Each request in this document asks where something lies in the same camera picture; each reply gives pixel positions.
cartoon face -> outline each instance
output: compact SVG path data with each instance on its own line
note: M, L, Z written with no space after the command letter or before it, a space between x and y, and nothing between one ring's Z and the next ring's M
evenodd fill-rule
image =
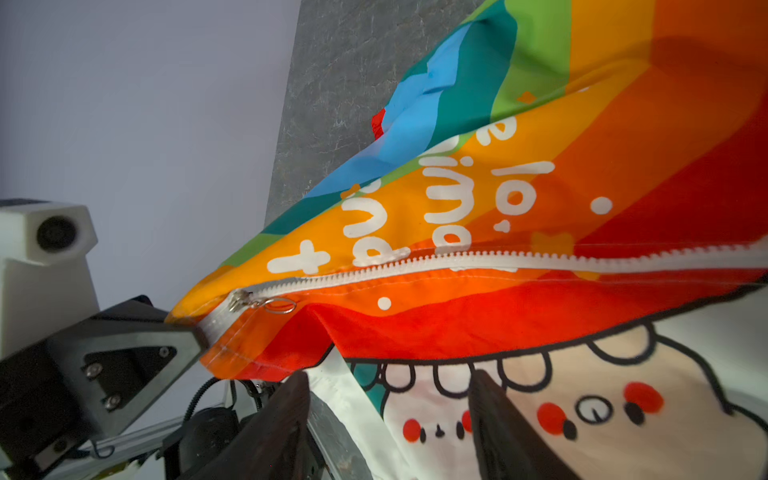
M499 362L507 397L581 478L760 478L768 438L651 327Z
M467 364L382 369L389 391L384 422L419 478L480 478L466 397L469 376Z

white camera housing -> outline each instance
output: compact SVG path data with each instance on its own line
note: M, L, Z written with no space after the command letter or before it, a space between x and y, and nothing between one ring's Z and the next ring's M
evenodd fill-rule
M98 313L84 205L0 200L0 359Z

red cheek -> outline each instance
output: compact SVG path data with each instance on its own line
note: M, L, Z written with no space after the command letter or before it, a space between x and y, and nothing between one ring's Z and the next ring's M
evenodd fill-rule
M642 382L628 383L624 387L624 399L645 413L658 413L664 406L664 397L654 387Z
M469 433L472 433L472 417L469 416L469 410L462 415L462 427Z
M410 419L402 426L402 436L406 437L406 440L413 443L419 440L419 436L422 434L422 426L414 419Z
M545 403L538 407L536 417L538 418L538 424L541 425L544 431L552 435L562 435L563 424L568 419L563 409L554 403Z

white dot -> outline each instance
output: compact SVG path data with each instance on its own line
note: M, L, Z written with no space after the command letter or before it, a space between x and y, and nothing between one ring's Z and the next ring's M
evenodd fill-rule
M379 299L379 308L381 310L389 310L391 306L392 306L392 301L388 297L383 296Z
M589 204L589 207L597 215L605 215L611 211L611 208L614 207L614 203L611 201L610 198L597 197L594 200L592 200L592 203Z

camera lens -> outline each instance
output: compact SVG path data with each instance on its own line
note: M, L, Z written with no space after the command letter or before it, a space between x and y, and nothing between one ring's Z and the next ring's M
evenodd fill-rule
M38 245L49 253L59 252L74 243L78 228L66 217L51 217L38 228Z

